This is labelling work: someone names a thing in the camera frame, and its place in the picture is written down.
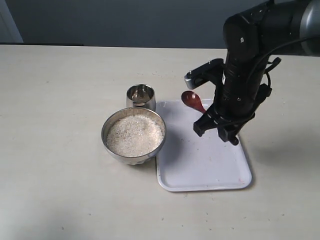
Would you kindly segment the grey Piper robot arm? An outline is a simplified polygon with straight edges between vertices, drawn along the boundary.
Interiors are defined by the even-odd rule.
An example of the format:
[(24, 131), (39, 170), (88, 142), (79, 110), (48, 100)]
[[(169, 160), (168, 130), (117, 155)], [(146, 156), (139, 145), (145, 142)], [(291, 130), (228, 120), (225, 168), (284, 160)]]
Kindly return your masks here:
[(225, 59), (216, 58), (189, 71), (191, 90), (215, 85), (211, 106), (193, 124), (198, 136), (217, 129), (224, 142), (237, 145), (237, 134), (255, 117), (271, 95), (271, 83), (262, 83), (281, 56), (320, 54), (320, 3), (317, 0), (265, 1), (230, 16), (223, 25)]

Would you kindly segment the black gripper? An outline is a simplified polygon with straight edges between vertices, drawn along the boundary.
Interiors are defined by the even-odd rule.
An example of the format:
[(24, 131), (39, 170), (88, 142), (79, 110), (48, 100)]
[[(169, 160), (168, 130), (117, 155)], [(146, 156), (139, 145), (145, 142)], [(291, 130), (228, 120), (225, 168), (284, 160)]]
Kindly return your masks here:
[(237, 146), (237, 126), (250, 121), (272, 92), (268, 64), (268, 58), (254, 58), (246, 63), (230, 57), (226, 62), (221, 58), (212, 60), (216, 86), (212, 110), (208, 109), (193, 123), (194, 132), (202, 137), (206, 131), (218, 127), (220, 139)]

